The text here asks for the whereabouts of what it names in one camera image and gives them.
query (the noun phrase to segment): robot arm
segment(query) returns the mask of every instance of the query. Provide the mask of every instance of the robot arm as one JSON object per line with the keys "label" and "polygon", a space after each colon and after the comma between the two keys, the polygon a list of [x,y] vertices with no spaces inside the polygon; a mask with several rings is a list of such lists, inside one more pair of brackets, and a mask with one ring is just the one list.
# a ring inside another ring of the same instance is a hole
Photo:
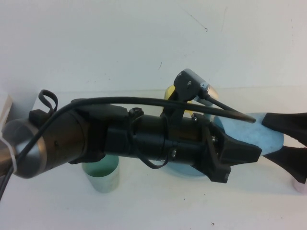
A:
{"label": "robot arm", "polygon": [[[226,183],[231,166],[258,161],[261,149],[238,141],[211,122],[206,115],[225,116],[255,122],[210,96],[212,91],[189,69],[178,74],[175,91],[169,100],[148,98],[76,99],[59,111],[44,96],[57,104],[57,98],[42,91],[39,98],[50,108],[49,113],[31,111],[28,119],[10,121],[3,137],[13,146],[17,159],[16,175],[31,178],[64,163],[96,162],[105,155],[139,158],[153,169],[168,162],[191,165],[213,182]],[[216,109],[188,104],[197,100]],[[160,116],[145,115],[141,108],[111,104],[149,104],[163,106]],[[197,111],[192,118],[183,117],[185,110]],[[150,160],[162,161],[155,165]],[[0,176],[6,174],[3,192],[12,173],[8,148],[0,144]]]}

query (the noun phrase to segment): translucent cup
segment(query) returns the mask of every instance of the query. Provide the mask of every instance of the translucent cup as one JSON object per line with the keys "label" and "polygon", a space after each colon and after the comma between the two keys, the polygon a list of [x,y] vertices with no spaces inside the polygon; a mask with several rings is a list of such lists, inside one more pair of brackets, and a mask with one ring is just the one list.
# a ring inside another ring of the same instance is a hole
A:
{"label": "translucent cup", "polygon": [[82,163],[82,168],[95,190],[109,193],[119,184],[118,163],[118,156],[106,155],[98,162]]}

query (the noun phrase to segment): screw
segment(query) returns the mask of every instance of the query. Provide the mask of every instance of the screw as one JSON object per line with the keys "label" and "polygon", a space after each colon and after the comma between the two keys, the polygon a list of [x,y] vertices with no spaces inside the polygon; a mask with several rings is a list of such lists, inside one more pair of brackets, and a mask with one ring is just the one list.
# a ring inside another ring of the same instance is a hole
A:
{"label": "screw", "polygon": [[192,115],[192,120],[197,121],[197,117],[194,114]]}
{"label": "screw", "polygon": [[215,136],[212,136],[212,142],[216,143],[217,142],[217,138]]}
{"label": "screw", "polygon": [[188,88],[189,88],[191,85],[192,85],[192,82],[189,81],[188,84],[187,84]]}
{"label": "screw", "polygon": [[175,157],[176,157],[176,154],[177,154],[177,150],[174,149],[174,150],[172,151],[172,154],[171,154],[172,158],[175,158]]}

